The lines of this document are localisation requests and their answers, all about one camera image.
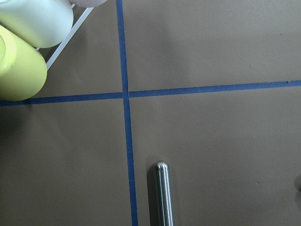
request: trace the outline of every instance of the white cylinder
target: white cylinder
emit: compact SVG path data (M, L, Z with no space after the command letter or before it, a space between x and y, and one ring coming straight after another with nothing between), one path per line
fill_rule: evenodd
M84 8L96 7L106 1L107 0L70 0L70 2L74 3L76 6Z
M73 10L68 0L0 0L0 22L32 46L48 48L70 32Z

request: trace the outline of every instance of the metal handle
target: metal handle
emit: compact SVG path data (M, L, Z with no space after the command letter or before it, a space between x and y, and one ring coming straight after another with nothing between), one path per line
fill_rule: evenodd
M155 169L160 222L162 226L174 226L168 164L159 161L156 163Z

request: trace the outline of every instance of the horizontal blue line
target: horizontal blue line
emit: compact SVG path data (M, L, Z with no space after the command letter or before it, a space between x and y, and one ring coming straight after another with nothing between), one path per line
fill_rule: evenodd
M295 87L295 86L301 86L301 81L277 81L277 82L248 83L248 84L221 85L221 86L131 91L129 92L129 97L130 98L155 97L155 96L168 96L168 95L179 95L179 94L210 93L210 92L235 91L235 90L247 90L247 89L270 89L270 88L283 88L283 87Z
M0 101L0 106L18 106L18 105L39 105L50 103L88 101L88 100L107 100L107 99L122 99L123 93L101 93L101 94L84 94L60 97L37 97L29 98L22 101Z

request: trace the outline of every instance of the vertical blue line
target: vertical blue line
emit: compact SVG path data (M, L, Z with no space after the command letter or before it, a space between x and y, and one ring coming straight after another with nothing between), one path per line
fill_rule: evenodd
M127 53L126 53L126 39L125 39L125 32L124 32L122 0L116 0L116 7L117 7L117 22L118 22L118 33L119 33L119 51L120 51L121 77L122 77L123 107L124 107L124 119L125 119L126 142L127 142L127 168L128 168L128 179L129 179L129 190L130 190L132 226L138 226L131 111L130 111L130 102L128 97Z

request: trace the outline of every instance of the gray surface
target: gray surface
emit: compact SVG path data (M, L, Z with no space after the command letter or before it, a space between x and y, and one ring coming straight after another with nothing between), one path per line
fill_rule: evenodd
M122 100L2 107L0 225L131 225Z
M299 0L124 0L130 90L301 79Z
M47 58L48 50L42 50ZM96 7L48 71L36 97L121 92L116 1Z
M177 226L300 225L300 96L282 88L131 99L139 225L156 221L150 167L159 160L170 166Z

